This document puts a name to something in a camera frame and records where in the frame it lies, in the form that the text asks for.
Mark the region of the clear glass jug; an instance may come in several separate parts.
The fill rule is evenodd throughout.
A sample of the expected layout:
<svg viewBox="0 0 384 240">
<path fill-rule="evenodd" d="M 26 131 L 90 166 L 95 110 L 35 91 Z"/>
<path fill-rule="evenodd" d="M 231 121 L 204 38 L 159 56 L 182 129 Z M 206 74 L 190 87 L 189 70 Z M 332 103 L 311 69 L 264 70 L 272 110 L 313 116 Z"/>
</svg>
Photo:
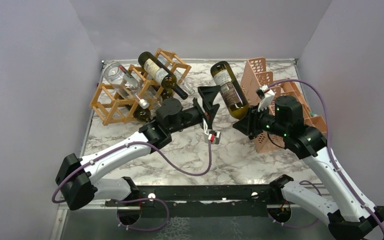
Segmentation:
<svg viewBox="0 0 384 240">
<path fill-rule="evenodd" d="M 120 63 L 112 62 L 107 64 L 102 77 L 124 99 L 135 100 L 142 109 L 147 109 L 150 106 L 147 100 L 139 96 L 142 89 L 140 82 Z"/>
</svg>

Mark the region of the green wine bottle silver neck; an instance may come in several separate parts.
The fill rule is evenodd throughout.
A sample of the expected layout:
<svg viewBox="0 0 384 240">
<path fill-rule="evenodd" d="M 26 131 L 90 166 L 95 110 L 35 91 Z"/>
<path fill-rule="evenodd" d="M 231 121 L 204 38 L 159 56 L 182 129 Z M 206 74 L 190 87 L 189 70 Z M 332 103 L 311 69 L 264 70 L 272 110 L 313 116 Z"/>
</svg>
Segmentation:
<svg viewBox="0 0 384 240">
<path fill-rule="evenodd" d="M 214 83 L 220 86 L 221 97 L 230 115 L 241 120 L 248 112 L 247 101 L 239 82 L 227 61 L 220 61 L 210 68 L 210 74 Z"/>
</svg>

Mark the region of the dark green wine bottle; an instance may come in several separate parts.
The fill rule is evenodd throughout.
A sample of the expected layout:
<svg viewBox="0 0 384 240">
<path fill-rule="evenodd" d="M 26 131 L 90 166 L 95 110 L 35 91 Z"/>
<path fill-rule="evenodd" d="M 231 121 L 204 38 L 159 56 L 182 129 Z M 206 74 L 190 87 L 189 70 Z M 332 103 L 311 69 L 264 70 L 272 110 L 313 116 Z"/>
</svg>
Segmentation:
<svg viewBox="0 0 384 240">
<path fill-rule="evenodd" d="M 144 109 L 142 108 L 141 106 L 138 106 L 134 112 L 133 112 L 133 115 L 132 115 L 136 120 L 138 120 L 139 122 L 148 122 L 152 119 L 152 115 L 151 115 L 151 112 L 148 108 Z"/>
</svg>

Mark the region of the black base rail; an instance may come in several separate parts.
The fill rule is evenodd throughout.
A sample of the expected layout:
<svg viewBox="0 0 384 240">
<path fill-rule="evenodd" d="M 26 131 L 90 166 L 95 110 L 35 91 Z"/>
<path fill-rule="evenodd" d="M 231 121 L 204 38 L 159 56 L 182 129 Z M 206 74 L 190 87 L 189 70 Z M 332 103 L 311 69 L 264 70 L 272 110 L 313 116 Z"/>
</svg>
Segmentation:
<svg viewBox="0 0 384 240">
<path fill-rule="evenodd" d="M 254 185 L 136 185 L 131 178 L 125 178 L 133 184 L 129 201 L 94 200 L 103 200 L 104 207 L 115 209 L 116 216 L 128 225 L 139 218 L 266 217 L 269 205 L 279 209 L 286 201 L 276 182 Z"/>
</svg>

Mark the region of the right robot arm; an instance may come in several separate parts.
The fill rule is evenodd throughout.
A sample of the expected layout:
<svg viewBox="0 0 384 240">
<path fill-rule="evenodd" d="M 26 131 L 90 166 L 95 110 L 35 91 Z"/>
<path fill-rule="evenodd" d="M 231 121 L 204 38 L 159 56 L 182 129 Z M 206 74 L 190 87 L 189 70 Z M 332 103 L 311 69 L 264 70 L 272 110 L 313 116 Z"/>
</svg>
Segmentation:
<svg viewBox="0 0 384 240">
<path fill-rule="evenodd" d="M 304 123 L 302 104 L 290 95 L 277 97 L 270 85 L 256 92 L 259 104 L 249 107 L 233 127 L 250 139 L 260 133 L 281 137 L 284 147 L 312 169 L 332 196 L 328 200 L 283 175 L 270 183 L 269 199 L 305 209 L 337 240 L 363 240 L 374 228 L 383 228 L 384 206 L 375 205 L 352 181 L 334 156 L 330 138 Z"/>
</svg>

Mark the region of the wooden wine rack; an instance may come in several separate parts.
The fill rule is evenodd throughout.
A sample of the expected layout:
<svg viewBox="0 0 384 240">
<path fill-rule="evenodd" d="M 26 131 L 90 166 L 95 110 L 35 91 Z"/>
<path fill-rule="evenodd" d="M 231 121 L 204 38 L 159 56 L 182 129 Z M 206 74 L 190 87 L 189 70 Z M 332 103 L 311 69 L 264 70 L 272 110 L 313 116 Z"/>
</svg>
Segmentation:
<svg viewBox="0 0 384 240">
<path fill-rule="evenodd" d="M 102 74 L 101 74 L 101 82 L 97 85 L 97 89 L 94 93 L 94 96 L 89 104 L 90 108 L 99 116 L 104 126 L 115 123 L 128 123 L 132 121 L 137 121 L 133 117 L 133 113 L 139 104 L 133 99 L 124 99 L 119 93 L 117 93 L 114 88 L 103 79 L 103 71 L 104 68 L 113 62 L 119 61 L 108 61 L 104 64 Z M 164 89 L 153 80 L 153 78 L 143 70 L 141 66 L 135 66 L 131 64 L 127 71 L 139 81 L 141 90 L 138 94 L 143 99 L 146 99 L 146 91 L 149 85 L 154 85 L 154 88 L 157 90 L 157 96 L 161 95 L 162 90 Z M 150 101 L 148 109 L 151 112 L 151 117 L 154 116 L 155 109 L 150 105 Z"/>
</svg>

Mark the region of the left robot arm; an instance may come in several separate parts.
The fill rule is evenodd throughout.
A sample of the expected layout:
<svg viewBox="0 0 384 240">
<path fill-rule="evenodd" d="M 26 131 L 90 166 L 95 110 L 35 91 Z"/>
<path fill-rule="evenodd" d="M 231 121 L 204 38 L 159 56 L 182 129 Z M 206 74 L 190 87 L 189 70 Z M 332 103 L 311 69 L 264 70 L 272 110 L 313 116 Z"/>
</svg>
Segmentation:
<svg viewBox="0 0 384 240">
<path fill-rule="evenodd" d="M 172 134 L 199 125 L 206 137 L 208 149 L 220 138 L 220 132 L 212 129 L 213 121 L 220 108 L 206 97 L 202 104 L 193 99 L 191 108 L 183 109 L 175 98 L 165 100 L 156 111 L 156 117 L 145 123 L 138 131 L 119 143 L 99 152 L 77 157 L 67 155 L 55 178 L 57 185 L 51 200 L 55 204 L 67 203 L 70 210 L 78 210 L 95 199 L 120 200 L 132 205 L 137 200 L 137 191 L 128 178 L 106 179 L 105 176 L 130 161 L 159 153 L 177 171 L 193 177 L 206 175 L 212 166 L 212 154 L 208 154 L 208 166 L 200 173 L 188 172 L 176 166 L 163 153 L 162 148 L 172 141 Z"/>
</svg>

